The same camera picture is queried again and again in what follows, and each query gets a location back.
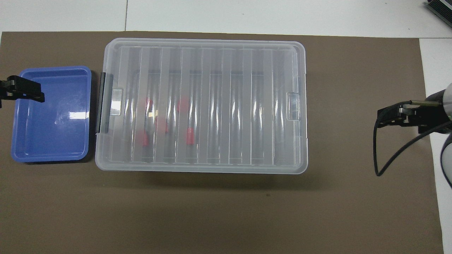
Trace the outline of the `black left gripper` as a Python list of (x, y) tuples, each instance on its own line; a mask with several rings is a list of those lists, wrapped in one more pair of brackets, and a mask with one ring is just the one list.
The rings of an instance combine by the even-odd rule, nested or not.
[(21, 92), (16, 91), (16, 81), (8, 77), (7, 80), (0, 81), (0, 107), (2, 100), (29, 99), (39, 103), (45, 102), (45, 95), (41, 90), (41, 84), (32, 80), (21, 82)]

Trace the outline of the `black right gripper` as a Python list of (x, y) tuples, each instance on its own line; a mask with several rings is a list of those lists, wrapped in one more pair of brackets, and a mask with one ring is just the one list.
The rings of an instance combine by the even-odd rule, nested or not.
[(381, 108), (377, 112), (377, 125), (418, 126), (422, 134), (451, 121), (451, 93), (436, 92), (424, 100), (410, 100)]

